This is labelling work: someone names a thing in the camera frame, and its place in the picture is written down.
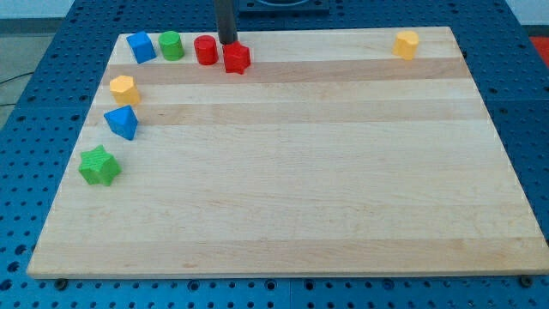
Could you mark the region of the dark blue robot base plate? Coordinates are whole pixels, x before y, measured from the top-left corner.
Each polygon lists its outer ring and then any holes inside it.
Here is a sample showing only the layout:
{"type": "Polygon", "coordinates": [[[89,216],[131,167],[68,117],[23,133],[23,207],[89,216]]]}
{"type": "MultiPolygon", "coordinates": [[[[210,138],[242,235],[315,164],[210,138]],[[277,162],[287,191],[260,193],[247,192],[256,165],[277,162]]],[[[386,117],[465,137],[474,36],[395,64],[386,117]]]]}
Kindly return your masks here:
{"type": "Polygon", "coordinates": [[[329,0],[238,0],[240,15],[261,13],[328,13],[329,0]]]}

